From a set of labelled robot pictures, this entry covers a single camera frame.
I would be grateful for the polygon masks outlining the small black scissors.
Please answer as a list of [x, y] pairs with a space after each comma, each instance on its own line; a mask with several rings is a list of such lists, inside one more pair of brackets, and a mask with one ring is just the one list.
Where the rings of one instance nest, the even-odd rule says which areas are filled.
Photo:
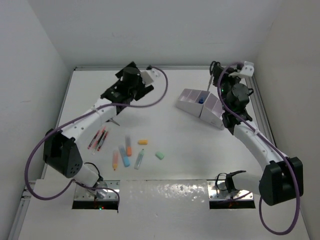
[[118, 122], [116, 122], [113, 118], [110, 118], [109, 120], [106, 121], [107, 123], [113, 123], [117, 126], [120, 126], [120, 124]]

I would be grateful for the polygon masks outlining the large black scissors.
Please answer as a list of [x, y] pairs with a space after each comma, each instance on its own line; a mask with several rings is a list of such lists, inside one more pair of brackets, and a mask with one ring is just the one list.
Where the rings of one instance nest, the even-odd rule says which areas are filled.
[[207, 89], [206, 89], [207, 92], [210, 91], [210, 87], [211, 87], [211, 85], [213, 84], [213, 79], [214, 79], [214, 76], [211, 75], [210, 78], [209, 78], [209, 82], [208, 82]]

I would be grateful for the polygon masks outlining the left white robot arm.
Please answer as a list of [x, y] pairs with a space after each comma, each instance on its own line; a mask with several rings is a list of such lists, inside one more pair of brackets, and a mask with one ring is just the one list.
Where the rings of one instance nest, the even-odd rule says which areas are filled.
[[116, 117], [132, 101], [138, 101], [151, 92], [153, 78], [151, 71], [140, 71], [132, 62], [115, 75], [117, 82], [106, 89], [95, 104], [85, 112], [81, 120], [47, 132], [44, 142], [43, 160], [51, 168], [68, 179], [92, 188], [99, 181], [99, 175], [84, 165], [80, 145], [102, 124]]

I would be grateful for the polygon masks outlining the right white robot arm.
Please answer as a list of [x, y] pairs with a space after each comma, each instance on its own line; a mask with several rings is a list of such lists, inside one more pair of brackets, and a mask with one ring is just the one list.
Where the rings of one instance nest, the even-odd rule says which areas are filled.
[[279, 151], [248, 114], [246, 107], [254, 89], [242, 84], [241, 79], [251, 77], [253, 72], [254, 66], [249, 62], [222, 67], [220, 62], [213, 61], [209, 67], [210, 84], [217, 87], [222, 103], [224, 127], [247, 147], [263, 171], [258, 178], [245, 170], [228, 173], [224, 185], [229, 193], [235, 192], [239, 185], [249, 187], [267, 205], [274, 206], [303, 196], [303, 163], [298, 157], [288, 157]]

